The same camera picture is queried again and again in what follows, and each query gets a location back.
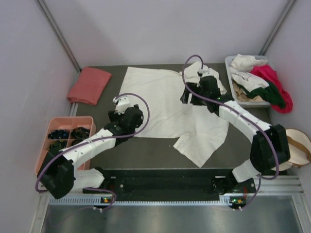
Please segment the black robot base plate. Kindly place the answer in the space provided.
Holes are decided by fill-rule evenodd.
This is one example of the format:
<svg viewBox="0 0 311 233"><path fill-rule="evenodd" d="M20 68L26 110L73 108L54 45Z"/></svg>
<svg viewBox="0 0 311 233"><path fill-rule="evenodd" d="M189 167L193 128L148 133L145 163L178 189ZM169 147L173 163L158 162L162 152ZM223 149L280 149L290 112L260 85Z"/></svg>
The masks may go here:
<svg viewBox="0 0 311 233"><path fill-rule="evenodd" d="M100 169L103 184L96 193L113 191L117 200L215 200L236 191L231 169Z"/></svg>

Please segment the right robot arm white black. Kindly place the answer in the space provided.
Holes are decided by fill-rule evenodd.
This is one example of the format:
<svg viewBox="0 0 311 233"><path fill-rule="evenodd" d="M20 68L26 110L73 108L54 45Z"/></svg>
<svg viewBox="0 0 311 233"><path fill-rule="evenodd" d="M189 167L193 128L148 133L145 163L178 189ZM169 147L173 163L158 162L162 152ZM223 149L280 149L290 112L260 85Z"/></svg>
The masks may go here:
<svg viewBox="0 0 311 233"><path fill-rule="evenodd" d="M274 169L279 174L280 165L290 159L286 131L283 126L264 122L242 108L230 95L222 95L216 78L205 76L198 83L185 82L180 98L182 103L206 106L218 117L228 121L251 143L249 159L226 176L230 191L238 192L245 181Z"/></svg>

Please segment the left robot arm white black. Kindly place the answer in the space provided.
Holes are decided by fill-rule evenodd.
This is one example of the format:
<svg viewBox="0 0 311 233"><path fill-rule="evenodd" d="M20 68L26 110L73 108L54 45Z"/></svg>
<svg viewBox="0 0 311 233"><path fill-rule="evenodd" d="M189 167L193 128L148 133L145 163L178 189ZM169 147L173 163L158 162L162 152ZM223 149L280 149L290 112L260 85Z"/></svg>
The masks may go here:
<svg viewBox="0 0 311 233"><path fill-rule="evenodd" d="M51 149L46 153L37 181L55 198L60 199L70 191L95 188L106 192L110 180L93 168L80 170L79 167L105 150L112 149L135 135L144 120L143 112L136 104L128 107L123 114L109 113L110 123L92 137L62 150Z"/></svg>

